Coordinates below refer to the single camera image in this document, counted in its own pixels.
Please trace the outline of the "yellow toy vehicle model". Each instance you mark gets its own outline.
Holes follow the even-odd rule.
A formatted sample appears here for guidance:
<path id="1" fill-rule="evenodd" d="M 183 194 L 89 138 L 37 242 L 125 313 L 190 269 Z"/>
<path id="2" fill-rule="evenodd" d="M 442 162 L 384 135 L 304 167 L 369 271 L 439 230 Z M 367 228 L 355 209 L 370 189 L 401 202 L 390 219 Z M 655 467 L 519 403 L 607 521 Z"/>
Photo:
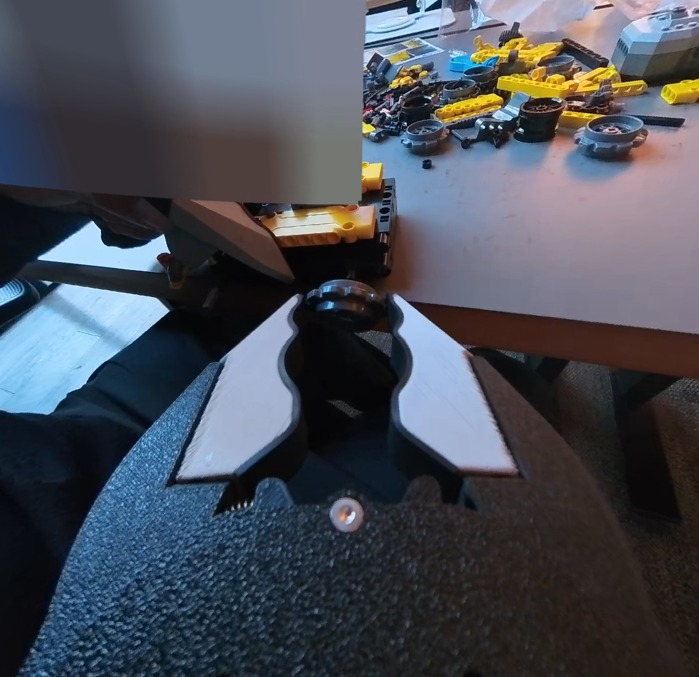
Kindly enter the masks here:
<path id="1" fill-rule="evenodd" d="M 272 232 L 299 286 L 330 280 L 372 280 L 390 275 L 396 230 L 396 180 L 386 175 L 380 162 L 362 162 L 362 196 L 354 204 L 293 205 L 282 203 L 242 205 Z M 275 280 L 242 262 L 215 252 L 197 268 L 166 250 L 156 261 L 165 271 L 169 286 L 184 288 L 189 277 L 205 268 L 223 277 L 235 276 Z"/>

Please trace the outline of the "white monitor stand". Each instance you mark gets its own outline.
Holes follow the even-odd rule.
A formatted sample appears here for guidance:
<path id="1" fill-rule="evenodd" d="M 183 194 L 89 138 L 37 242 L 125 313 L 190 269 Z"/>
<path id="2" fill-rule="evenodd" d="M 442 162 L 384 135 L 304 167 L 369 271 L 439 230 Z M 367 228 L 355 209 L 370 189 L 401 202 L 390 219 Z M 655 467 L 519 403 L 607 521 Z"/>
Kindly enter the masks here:
<path id="1" fill-rule="evenodd" d="M 442 0 L 402 0 L 366 16 L 366 40 L 432 31 L 441 23 Z"/>

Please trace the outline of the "grey panel piece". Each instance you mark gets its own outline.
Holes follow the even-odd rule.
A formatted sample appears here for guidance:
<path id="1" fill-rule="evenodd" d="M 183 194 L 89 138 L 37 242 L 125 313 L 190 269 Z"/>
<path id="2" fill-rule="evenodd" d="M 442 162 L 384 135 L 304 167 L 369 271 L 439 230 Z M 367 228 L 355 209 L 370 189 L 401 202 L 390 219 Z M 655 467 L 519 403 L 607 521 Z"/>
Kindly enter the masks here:
<path id="1" fill-rule="evenodd" d="M 530 99 L 531 96 L 517 92 L 511 96 L 507 105 L 478 118 L 473 142 L 490 142 L 495 148 L 503 146 L 517 127 L 521 106 Z"/>

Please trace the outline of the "grey battery box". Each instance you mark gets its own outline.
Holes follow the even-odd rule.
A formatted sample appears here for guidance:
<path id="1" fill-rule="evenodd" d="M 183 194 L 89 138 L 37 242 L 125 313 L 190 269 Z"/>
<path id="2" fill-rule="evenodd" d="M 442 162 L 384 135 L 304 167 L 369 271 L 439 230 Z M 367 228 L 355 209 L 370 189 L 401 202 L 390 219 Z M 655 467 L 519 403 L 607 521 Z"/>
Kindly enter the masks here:
<path id="1" fill-rule="evenodd" d="M 653 12 L 627 25 L 610 63 L 623 80 L 664 85 L 698 78 L 698 7 Z"/>

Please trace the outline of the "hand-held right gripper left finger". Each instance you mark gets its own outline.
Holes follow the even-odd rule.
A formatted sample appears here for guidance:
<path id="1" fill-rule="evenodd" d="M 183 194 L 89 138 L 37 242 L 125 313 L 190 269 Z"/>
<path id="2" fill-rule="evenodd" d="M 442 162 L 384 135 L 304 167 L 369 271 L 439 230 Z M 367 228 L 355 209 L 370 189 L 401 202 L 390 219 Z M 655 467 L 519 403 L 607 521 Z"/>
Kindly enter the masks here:
<path id="1" fill-rule="evenodd" d="M 286 357 L 299 336 L 294 316 L 302 299 L 288 299 L 225 355 L 176 481 L 240 480 L 282 453 L 301 424 L 301 395 Z"/>

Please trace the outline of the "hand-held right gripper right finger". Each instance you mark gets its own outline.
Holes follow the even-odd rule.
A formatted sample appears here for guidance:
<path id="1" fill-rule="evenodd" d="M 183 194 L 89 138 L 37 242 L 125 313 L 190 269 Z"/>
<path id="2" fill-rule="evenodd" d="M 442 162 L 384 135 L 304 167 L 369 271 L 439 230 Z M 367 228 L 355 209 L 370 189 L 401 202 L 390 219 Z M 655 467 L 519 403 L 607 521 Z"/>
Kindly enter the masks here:
<path id="1" fill-rule="evenodd" d="M 388 295 L 391 360 L 398 384 L 391 424 L 412 454 L 456 476 L 517 476 L 517 464 L 459 342 L 398 294 Z"/>

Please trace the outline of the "black wheel rim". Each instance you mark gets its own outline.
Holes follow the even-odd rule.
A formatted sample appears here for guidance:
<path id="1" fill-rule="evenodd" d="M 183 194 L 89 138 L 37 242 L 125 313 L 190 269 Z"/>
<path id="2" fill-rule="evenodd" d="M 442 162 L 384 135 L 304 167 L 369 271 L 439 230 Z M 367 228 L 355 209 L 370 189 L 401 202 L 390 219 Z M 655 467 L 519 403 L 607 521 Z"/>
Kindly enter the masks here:
<path id="1" fill-rule="evenodd" d="M 431 96 L 415 95 L 406 97 L 400 105 L 400 120 L 407 126 L 430 120 L 434 110 Z"/>

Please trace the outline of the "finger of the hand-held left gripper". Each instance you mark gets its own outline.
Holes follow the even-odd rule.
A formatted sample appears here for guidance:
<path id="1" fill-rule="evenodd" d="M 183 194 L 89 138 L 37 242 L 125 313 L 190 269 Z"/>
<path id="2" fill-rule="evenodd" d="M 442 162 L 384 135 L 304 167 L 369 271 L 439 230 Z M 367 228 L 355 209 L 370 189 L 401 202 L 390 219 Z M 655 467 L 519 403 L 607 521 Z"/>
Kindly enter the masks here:
<path id="1" fill-rule="evenodd" d="M 274 235 L 237 202 L 174 200 L 170 253 L 197 268 L 222 252 L 284 283 L 295 279 Z"/>

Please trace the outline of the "person's left hand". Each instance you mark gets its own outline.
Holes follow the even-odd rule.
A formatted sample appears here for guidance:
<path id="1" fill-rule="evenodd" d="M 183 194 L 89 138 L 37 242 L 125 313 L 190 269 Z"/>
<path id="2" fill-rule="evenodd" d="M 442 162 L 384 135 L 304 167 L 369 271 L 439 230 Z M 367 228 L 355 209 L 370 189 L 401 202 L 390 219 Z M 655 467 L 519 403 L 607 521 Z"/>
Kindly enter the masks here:
<path id="1" fill-rule="evenodd" d="M 146 198 L 94 193 L 90 199 L 94 222 L 106 246 L 118 249 L 144 246 L 173 227 L 168 216 Z"/>

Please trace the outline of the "black office chair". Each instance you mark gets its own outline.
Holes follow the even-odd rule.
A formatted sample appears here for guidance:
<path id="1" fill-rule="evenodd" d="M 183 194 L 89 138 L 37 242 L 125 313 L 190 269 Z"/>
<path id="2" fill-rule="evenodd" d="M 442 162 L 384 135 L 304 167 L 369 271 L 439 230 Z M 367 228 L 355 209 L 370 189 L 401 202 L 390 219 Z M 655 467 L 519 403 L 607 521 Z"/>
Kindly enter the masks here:
<path id="1" fill-rule="evenodd" d="M 1 286 L 1 327 L 20 318 L 41 301 L 36 287 L 23 279 L 13 279 Z"/>

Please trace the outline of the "person's dark clothing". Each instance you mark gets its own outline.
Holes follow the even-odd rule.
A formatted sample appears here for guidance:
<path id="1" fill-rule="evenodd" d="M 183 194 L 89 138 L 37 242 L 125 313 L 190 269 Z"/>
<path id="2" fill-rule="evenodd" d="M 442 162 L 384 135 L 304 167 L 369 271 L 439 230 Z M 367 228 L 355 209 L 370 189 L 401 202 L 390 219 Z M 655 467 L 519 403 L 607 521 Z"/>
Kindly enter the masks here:
<path id="1" fill-rule="evenodd" d="M 144 432 L 263 318 L 177 309 L 49 414 L 1 412 L 1 675 L 15 676 L 94 500 Z"/>

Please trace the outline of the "pile of yellow beams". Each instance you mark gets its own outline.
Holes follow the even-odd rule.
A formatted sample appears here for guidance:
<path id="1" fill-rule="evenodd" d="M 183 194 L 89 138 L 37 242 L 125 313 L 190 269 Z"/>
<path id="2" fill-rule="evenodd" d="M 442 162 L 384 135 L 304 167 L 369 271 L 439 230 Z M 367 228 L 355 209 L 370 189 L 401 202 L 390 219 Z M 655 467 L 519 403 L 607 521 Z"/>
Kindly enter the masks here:
<path id="1" fill-rule="evenodd" d="M 559 123 L 578 128 L 599 116 L 621 112 L 622 100 L 642 96 L 649 89 L 644 80 L 623 80 L 609 62 L 607 68 L 590 70 L 575 61 L 570 79 L 561 75 L 546 77 L 540 61 L 562 54 L 561 41 L 531 44 L 526 37 L 512 40 L 505 47 L 474 41 L 474 60 L 499 55 L 495 87 L 479 89 L 479 94 L 456 103 L 437 106 L 433 117 L 452 128 L 472 125 L 476 118 L 501 109 L 517 92 L 532 98 L 561 98 L 567 103 Z"/>

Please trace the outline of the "yellow brick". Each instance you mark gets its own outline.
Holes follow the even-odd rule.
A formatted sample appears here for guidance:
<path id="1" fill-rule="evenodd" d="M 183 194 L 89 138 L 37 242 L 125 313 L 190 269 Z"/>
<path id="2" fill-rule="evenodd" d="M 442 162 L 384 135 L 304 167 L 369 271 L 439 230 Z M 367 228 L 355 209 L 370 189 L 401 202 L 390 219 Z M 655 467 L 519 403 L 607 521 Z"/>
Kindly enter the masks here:
<path id="1" fill-rule="evenodd" d="M 698 103 L 699 79 L 685 79 L 680 82 L 665 85 L 661 98 L 668 105 L 689 105 Z"/>

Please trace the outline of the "grey toothed wheel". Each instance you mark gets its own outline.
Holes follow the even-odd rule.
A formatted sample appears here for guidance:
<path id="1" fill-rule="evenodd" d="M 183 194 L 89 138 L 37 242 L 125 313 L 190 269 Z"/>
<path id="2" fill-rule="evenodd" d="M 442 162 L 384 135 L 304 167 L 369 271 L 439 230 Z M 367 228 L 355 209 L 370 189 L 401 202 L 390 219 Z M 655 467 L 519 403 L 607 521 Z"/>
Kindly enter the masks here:
<path id="1" fill-rule="evenodd" d="M 400 144 L 411 154 L 428 156 L 450 135 L 449 128 L 436 119 L 411 123 L 400 136 Z"/>
<path id="2" fill-rule="evenodd" d="M 330 280 L 308 292 L 307 310 L 328 323 L 362 332 L 372 329 L 386 315 L 386 302 L 370 285 L 357 280 Z"/>
<path id="3" fill-rule="evenodd" d="M 591 120 L 577 130 L 573 142 L 585 157 L 622 161 L 630 156 L 632 150 L 645 144 L 648 135 L 639 117 L 615 114 Z"/>

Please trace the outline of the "long black holed beam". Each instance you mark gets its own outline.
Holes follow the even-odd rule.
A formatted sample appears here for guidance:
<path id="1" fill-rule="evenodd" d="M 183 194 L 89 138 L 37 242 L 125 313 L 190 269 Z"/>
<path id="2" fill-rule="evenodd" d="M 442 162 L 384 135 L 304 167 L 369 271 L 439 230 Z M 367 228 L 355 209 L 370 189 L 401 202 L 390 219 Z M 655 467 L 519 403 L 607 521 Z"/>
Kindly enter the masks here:
<path id="1" fill-rule="evenodd" d="M 580 63 L 581 65 L 587 67 L 590 70 L 595 70 L 597 68 L 607 68 L 609 66 L 608 58 L 600 55 L 599 53 L 591 50 L 588 47 L 570 39 L 569 37 L 564 37 L 561 39 L 562 50 L 561 52 L 565 55 L 572 56 L 572 58 Z"/>

